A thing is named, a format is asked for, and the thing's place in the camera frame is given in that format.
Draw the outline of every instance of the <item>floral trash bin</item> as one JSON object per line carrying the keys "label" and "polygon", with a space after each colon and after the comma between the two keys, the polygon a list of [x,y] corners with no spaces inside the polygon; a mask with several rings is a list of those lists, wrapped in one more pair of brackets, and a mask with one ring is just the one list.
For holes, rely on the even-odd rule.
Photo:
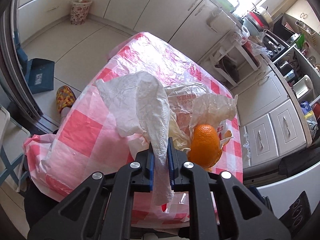
{"label": "floral trash bin", "polygon": [[83,24],[88,15],[92,0],[72,0],[70,22],[73,25]]}

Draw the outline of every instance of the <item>dish rack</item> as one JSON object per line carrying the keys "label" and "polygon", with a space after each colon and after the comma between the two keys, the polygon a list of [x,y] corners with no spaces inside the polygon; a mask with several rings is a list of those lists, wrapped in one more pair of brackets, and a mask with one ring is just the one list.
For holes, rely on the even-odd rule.
{"label": "dish rack", "polygon": [[300,26],[298,24],[298,22],[296,22],[296,26],[298,28],[298,31],[301,34],[304,34],[304,38],[309,41],[312,45],[316,46],[317,45],[317,41],[316,41],[316,32],[314,32],[313,34],[307,32],[307,30],[305,30],[302,26]]}

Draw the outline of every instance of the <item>floral slipper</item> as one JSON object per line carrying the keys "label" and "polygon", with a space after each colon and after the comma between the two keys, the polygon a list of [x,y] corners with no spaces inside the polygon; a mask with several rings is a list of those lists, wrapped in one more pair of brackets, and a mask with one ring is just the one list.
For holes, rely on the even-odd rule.
{"label": "floral slipper", "polygon": [[57,91],[57,108],[59,114],[65,107],[72,107],[76,101],[76,96],[68,86],[62,86]]}

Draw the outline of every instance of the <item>plastic bag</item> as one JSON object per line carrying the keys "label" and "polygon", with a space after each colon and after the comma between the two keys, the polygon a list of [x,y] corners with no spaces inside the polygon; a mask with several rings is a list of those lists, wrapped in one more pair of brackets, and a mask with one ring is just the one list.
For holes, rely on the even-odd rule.
{"label": "plastic bag", "polygon": [[232,37],[242,46],[246,44],[248,38],[250,36],[250,32],[248,31],[247,27],[242,25],[241,30],[236,29],[233,33]]}
{"label": "plastic bag", "polygon": [[251,54],[253,56],[257,56],[259,54],[264,54],[267,57],[271,58],[271,56],[273,55],[272,51],[270,51],[267,48],[262,47],[262,46],[260,46],[260,45],[258,45],[256,43],[254,43],[253,41],[250,41],[250,40],[247,41],[246,47],[251,52]]}

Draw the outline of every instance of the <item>tissue paper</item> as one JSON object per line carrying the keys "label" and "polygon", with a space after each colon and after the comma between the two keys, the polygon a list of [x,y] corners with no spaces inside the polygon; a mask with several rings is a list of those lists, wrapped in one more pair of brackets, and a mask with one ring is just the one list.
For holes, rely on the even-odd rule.
{"label": "tissue paper", "polygon": [[[108,82],[97,80],[96,86],[104,104],[116,119],[120,136],[141,134],[151,142],[155,154],[153,201],[155,205],[168,203],[173,198],[167,163],[171,115],[163,85],[153,75],[140,71]],[[139,147],[139,142],[142,142],[141,138],[132,142],[130,150]],[[141,145],[139,150],[148,149],[148,144]]]}

